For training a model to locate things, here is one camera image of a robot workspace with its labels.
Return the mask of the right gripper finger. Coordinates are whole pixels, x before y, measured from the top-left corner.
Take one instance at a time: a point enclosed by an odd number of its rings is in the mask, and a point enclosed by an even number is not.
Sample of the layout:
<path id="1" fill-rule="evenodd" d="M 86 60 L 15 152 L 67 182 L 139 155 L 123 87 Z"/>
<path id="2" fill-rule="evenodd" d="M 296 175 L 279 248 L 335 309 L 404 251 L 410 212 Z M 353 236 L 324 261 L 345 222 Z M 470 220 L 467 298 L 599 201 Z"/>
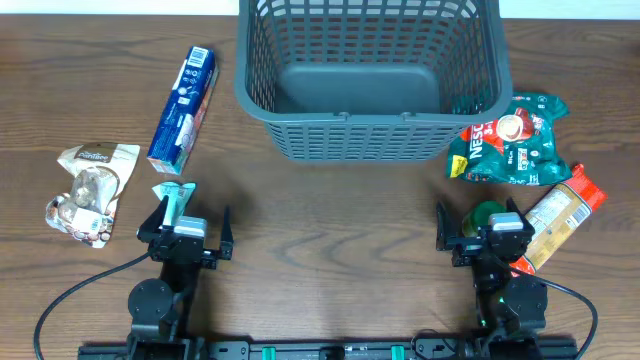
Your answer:
<path id="1" fill-rule="evenodd" d="M 437 250 L 452 250 L 455 247 L 455 241 L 458 238 L 458 228 L 450 218 L 444 204 L 438 202 L 436 205 L 437 212 Z"/>
<path id="2" fill-rule="evenodd" d="M 525 215 L 519 210 L 518 206 L 516 205 L 515 201 L 513 200 L 512 197 L 509 197 L 506 199 L 506 210 L 508 213 L 515 213 L 519 220 L 522 222 L 523 224 L 523 230 L 524 231 L 533 231 L 534 227 L 531 225 L 531 223 L 529 222 L 529 220 L 525 217 Z"/>

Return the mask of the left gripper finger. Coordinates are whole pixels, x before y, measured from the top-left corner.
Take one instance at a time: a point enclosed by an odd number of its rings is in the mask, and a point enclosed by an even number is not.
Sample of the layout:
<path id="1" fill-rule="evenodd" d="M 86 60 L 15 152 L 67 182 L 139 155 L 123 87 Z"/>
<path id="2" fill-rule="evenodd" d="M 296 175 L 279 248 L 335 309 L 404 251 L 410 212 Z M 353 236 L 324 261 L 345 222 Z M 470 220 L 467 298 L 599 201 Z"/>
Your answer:
<path id="1" fill-rule="evenodd" d="M 158 207 L 149 215 L 149 217 L 140 225 L 139 234 L 160 234 L 161 226 L 164 222 L 169 197 L 165 195 Z"/>
<path id="2" fill-rule="evenodd" d="M 226 206 L 223 213 L 223 223 L 220 237 L 220 244 L 222 246 L 232 246 L 234 244 L 230 220 L 230 207 Z"/>

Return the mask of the green Nescafe coffee bag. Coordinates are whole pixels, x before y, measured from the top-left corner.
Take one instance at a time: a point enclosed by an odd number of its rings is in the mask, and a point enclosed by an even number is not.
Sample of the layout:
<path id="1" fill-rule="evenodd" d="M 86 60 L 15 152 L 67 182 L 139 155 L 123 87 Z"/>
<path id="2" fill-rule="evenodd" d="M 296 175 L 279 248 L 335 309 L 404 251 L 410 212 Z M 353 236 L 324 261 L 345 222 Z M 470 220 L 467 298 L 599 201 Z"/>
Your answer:
<path id="1" fill-rule="evenodd" d="M 555 122 L 568 116 L 558 96 L 516 92 L 500 117 L 465 129 L 449 146 L 445 175 L 474 183 L 548 186 L 571 177 Z"/>

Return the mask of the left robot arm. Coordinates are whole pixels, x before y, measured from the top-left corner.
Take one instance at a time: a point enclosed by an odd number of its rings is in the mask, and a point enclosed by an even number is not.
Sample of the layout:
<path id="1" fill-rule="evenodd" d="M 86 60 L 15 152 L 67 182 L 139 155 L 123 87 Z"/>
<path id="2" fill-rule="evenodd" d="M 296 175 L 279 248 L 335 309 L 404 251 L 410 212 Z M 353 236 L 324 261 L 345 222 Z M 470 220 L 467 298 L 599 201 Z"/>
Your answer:
<path id="1" fill-rule="evenodd" d="M 132 316 L 127 338 L 130 360 L 199 360 L 209 357 L 206 340 L 187 333 L 189 314 L 199 273 L 214 270 L 220 260 L 232 258 L 234 240 L 230 210 L 224 210 L 220 244 L 204 246 L 207 221 L 180 216 L 166 225 L 169 209 L 165 196 L 156 210 L 140 225 L 137 238 L 148 245 L 149 258 L 162 264 L 157 278 L 138 283 L 129 294 Z"/>

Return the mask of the teal tissue packet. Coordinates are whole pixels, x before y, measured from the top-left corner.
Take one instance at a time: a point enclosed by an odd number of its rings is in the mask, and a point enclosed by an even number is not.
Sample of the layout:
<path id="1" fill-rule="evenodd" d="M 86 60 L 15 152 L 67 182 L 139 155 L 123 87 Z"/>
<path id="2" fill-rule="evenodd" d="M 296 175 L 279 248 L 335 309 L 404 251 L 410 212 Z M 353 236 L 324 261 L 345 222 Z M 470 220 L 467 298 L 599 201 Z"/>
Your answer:
<path id="1" fill-rule="evenodd" d="M 164 226 L 174 226 L 178 218 L 184 214 L 185 208 L 196 190 L 193 182 L 179 184 L 176 182 L 163 182 L 152 188 L 159 200 L 168 197 L 166 213 L 163 219 Z"/>

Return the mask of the beige snack pouch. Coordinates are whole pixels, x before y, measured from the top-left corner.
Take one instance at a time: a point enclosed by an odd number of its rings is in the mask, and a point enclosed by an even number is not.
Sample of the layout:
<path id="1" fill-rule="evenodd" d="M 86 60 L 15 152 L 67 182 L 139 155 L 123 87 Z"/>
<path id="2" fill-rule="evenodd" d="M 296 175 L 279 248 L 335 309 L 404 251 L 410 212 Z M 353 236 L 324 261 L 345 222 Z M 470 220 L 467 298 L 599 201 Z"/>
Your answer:
<path id="1" fill-rule="evenodd" d="M 46 206 L 46 223 L 101 249 L 111 239 L 118 201 L 138 160 L 140 147 L 109 142 L 67 149 L 57 162 L 73 176 L 71 190 Z"/>

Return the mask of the green lid jar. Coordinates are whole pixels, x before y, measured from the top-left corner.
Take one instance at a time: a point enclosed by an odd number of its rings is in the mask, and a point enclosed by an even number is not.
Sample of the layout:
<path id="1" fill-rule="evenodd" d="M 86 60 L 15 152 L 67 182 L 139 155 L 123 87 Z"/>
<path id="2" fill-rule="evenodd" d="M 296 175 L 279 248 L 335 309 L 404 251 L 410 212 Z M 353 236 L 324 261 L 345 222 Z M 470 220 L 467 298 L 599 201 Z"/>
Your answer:
<path id="1" fill-rule="evenodd" d="M 504 213 L 506 207 L 496 201 L 485 201 L 474 207 L 467 213 L 461 223 L 461 231 L 465 237 L 475 237 L 478 234 L 477 229 L 487 226 L 489 217 L 496 213 Z"/>

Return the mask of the blue rectangular carton box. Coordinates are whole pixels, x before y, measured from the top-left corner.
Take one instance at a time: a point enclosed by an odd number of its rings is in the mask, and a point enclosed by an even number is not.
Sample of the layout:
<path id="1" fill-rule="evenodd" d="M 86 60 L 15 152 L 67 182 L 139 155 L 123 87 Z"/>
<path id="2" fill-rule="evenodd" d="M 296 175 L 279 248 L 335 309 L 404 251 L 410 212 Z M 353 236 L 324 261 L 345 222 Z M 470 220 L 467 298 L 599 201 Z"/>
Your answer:
<path id="1" fill-rule="evenodd" d="M 204 121 L 219 74 L 213 50 L 192 46 L 181 65 L 147 159 L 159 173 L 180 175 Z"/>

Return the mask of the orange pasta packet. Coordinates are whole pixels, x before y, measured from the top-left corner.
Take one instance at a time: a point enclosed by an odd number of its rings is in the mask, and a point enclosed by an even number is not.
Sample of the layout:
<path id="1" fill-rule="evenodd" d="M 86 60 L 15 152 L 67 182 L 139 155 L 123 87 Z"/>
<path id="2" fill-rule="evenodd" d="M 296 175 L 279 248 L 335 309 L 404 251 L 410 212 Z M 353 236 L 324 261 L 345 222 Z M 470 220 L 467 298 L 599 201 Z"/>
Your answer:
<path id="1" fill-rule="evenodd" d="M 555 185 L 525 215 L 535 233 L 525 254 L 511 267 L 535 274 L 608 199 L 585 173 L 583 164 L 575 165 L 571 172 L 571 178 Z"/>

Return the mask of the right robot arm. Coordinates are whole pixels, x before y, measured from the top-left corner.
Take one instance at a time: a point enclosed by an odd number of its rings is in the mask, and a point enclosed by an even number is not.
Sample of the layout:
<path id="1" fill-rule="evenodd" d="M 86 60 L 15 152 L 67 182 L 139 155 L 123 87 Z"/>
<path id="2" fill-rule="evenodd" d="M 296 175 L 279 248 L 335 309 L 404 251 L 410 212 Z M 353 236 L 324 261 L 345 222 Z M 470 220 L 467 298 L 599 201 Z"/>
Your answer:
<path id="1" fill-rule="evenodd" d="M 547 288 L 510 264 L 526 252 L 534 228 L 509 199 L 475 236 L 464 237 L 442 203 L 436 205 L 436 249 L 449 251 L 454 267 L 469 267 L 478 323 L 484 333 L 471 341 L 485 359 L 541 359 L 537 331 L 546 325 Z"/>

